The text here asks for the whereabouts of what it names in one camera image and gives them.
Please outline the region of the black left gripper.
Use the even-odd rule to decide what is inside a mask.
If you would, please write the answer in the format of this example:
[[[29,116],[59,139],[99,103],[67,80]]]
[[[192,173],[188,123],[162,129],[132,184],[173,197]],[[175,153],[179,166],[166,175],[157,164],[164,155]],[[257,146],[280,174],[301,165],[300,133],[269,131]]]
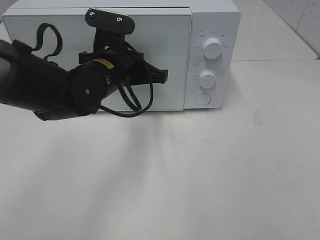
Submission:
[[[168,80],[169,71],[167,69],[158,69],[147,62],[143,63],[144,54],[134,53],[129,49],[125,49],[122,54],[118,54],[111,48],[94,52],[83,51],[78,54],[78,63],[82,65],[97,58],[106,59],[115,65],[123,75],[128,76],[128,81],[132,86],[150,82],[165,84]]]

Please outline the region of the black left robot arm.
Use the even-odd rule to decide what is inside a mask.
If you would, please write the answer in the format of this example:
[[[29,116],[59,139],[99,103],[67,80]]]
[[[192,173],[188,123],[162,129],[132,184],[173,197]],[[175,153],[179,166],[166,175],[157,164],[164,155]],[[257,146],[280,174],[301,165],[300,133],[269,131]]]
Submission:
[[[125,114],[102,105],[119,92],[131,109],[130,117],[144,113],[133,86],[164,84],[166,69],[144,60],[142,53],[127,45],[124,52],[112,48],[79,54],[80,64],[65,70],[33,54],[18,40],[0,42],[0,102],[33,112],[43,121],[84,117],[104,111],[118,117]]]

